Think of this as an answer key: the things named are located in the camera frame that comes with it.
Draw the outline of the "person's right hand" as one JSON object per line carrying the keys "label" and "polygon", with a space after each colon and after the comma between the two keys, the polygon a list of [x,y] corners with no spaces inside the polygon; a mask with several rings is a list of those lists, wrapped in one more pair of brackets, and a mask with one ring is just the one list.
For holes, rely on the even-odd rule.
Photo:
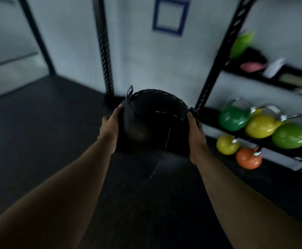
{"label": "person's right hand", "polygon": [[195,118],[195,130],[189,132],[190,160],[197,167],[205,164],[210,155],[202,125]]}

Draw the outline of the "person's left hand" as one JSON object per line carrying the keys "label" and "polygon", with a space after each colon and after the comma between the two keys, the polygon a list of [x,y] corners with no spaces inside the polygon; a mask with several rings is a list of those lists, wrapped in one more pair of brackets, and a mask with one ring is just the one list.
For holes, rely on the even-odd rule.
{"label": "person's left hand", "polygon": [[119,133],[119,124],[112,123],[112,114],[102,118],[102,125],[97,140],[105,138],[109,144],[109,150],[113,154],[116,150],[116,143]]}

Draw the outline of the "orange kettlebell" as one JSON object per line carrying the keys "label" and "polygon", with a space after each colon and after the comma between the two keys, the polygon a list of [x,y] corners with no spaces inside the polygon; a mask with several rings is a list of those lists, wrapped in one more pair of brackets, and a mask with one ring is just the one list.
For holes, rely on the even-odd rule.
{"label": "orange kettlebell", "polygon": [[263,158],[261,147],[240,148],[235,155],[237,164],[247,170],[253,170],[261,166]]}

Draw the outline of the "small yellow kettlebell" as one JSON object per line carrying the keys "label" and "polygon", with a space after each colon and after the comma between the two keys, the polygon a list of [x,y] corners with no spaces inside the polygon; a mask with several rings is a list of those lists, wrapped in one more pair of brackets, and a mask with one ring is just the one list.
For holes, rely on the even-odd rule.
{"label": "small yellow kettlebell", "polygon": [[216,149],[223,155],[233,155],[240,148],[238,139],[232,135],[221,135],[216,141]]}

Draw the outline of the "blue square wall marking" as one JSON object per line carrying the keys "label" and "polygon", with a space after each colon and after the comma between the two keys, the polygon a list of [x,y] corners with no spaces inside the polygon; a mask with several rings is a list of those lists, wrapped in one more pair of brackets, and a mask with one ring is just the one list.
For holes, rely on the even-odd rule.
{"label": "blue square wall marking", "polygon": [[191,0],[155,0],[152,31],[181,37]]}

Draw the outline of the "light green kettlebell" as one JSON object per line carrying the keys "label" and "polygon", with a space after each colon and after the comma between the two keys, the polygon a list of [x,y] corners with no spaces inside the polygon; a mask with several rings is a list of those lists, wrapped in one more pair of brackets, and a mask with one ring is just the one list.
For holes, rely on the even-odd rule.
{"label": "light green kettlebell", "polygon": [[282,149],[297,149],[302,147],[302,125],[290,120],[302,119],[302,114],[281,115],[281,125],[271,135],[273,144]]}

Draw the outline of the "dark green kettlebell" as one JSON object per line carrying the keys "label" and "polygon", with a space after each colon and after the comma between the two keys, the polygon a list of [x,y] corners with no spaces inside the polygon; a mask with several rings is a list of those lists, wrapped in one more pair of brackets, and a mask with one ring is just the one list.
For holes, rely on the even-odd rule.
{"label": "dark green kettlebell", "polygon": [[228,131],[238,131],[245,127],[252,115],[252,103],[241,97],[229,100],[221,110],[219,126]]}

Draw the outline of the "large yellow kettlebell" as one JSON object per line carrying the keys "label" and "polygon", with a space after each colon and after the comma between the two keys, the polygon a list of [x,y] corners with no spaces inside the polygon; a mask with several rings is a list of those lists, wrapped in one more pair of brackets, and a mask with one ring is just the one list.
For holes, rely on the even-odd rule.
{"label": "large yellow kettlebell", "polygon": [[271,136],[282,125],[282,111],[274,105],[266,104],[256,108],[245,126],[245,133],[256,139]]}

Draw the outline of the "person's left forearm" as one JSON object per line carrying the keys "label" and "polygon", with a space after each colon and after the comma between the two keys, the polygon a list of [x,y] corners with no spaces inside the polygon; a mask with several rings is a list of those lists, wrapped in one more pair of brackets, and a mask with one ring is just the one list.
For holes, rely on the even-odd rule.
{"label": "person's left forearm", "polygon": [[0,249],[77,249],[89,226],[111,155],[106,134],[77,160],[0,215]]}

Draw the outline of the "pink kettlebell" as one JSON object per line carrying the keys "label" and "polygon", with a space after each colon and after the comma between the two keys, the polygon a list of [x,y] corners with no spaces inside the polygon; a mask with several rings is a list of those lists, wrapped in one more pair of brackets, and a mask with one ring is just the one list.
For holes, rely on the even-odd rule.
{"label": "pink kettlebell", "polygon": [[261,72],[265,70],[267,67],[267,64],[263,64],[260,62],[246,62],[240,65],[240,70],[244,71],[245,73],[255,73],[255,72]]}

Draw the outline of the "black storage shelf rack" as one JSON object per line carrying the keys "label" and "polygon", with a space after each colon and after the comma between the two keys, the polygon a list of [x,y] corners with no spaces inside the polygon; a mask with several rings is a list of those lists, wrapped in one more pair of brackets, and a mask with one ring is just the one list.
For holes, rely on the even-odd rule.
{"label": "black storage shelf rack", "polygon": [[[218,79],[219,74],[222,71],[228,72],[229,74],[233,74],[242,78],[247,78],[250,80],[255,80],[257,82],[278,87],[281,89],[288,90],[290,92],[300,92],[302,91],[302,87],[296,87],[295,85],[290,85],[282,82],[275,81],[275,79],[267,79],[262,77],[259,74],[254,73],[245,73],[244,71],[235,69],[233,64],[230,63],[230,61],[224,62],[223,57],[225,56],[225,53],[222,51],[217,54],[214,64],[210,70],[210,73],[207,77],[207,80],[203,86],[202,92],[199,96],[199,99],[196,104],[196,110],[199,111],[199,117],[201,121],[204,120],[204,123],[214,127],[218,130],[223,130],[228,134],[235,135],[238,138],[241,138],[245,141],[252,142],[259,147],[266,148],[270,151],[276,152],[278,154],[285,155],[287,157],[293,158],[299,162],[302,162],[302,146],[296,149],[293,149],[293,151],[285,150],[280,147],[276,147],[275,144],[272,143],[271,137],[266,138],[253,138],[249,137],[248,134],[244,132],[243,129],[237,130],[237,131],[229,131],[221,127],[214,119],[209,118],[209,116],[213,115],[213,117],[218,117],[220,115],[220,111],[212,108],[205,107],[205,104],[207,102],[207,99],[209,95],[211,94],[211,91]],[[298,170],[299,175],[302,175],[302,168]]]}

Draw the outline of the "black slanted rack post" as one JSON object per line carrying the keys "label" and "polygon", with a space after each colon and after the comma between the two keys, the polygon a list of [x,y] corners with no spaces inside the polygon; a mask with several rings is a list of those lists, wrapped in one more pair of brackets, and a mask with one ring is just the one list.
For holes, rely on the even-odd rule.
{"label": "black slanted rack post", "polygon": [[18,2],[20,3],[20,6],[22,8],[22,11],[27,19],[27,22],[30,26],[30,29],[34,35],[34,38],[39,46],[39,49],[41,51],[41,54],[45,60],[45,63],[48,67],[48,70],[49,70],[49,74],[50,75],[54,75],[56,76],[57,73],[56,73],[56,70],[54,68],[54,65],[53,65],[53,62],[51,60],[51,57],[49,55],[49,52],[47,50],[47,47],[45,45],[45,42],[43,40],[43,37],[40,33],[40,30],[37,26],[37,22],[34,18],[34,15],[33,15],[33,12],[31,11],[31,8],[30,8],[30,5],[28,3],[27,0],[18,0]]}

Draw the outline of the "lime green kettlebell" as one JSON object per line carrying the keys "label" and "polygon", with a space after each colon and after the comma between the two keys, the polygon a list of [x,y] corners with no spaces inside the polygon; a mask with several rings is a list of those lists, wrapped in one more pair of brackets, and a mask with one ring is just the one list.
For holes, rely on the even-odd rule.
{"label": "lime green kettlebell", "polygon": [[253,42],[255,33],[244,32],[238,35],[229,52],[229,60],[239,58]]}

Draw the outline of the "black medicine ball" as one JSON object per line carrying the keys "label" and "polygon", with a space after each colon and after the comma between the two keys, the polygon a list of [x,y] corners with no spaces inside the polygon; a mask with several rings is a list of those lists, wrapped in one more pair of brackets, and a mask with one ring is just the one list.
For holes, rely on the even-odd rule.
{"label": "black medicine ball", "polygon": [[125,165],[131,176],[147,181],[158,171],[171,173],[188,162],[187,113],[197,120],[196,109],[171,93],[157,89],[134,92],[132,85],[122,105],[116,150],[131,159]]}

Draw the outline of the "person's right forearm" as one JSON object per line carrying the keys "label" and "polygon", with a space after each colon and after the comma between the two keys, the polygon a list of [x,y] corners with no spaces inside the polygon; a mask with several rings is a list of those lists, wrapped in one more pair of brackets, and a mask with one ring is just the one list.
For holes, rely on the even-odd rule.
{"label": "person's right forearm", "polygon": [[245,184],[207,149],[194,154],[216,216],[234,249],[302,249],[302,223]]}

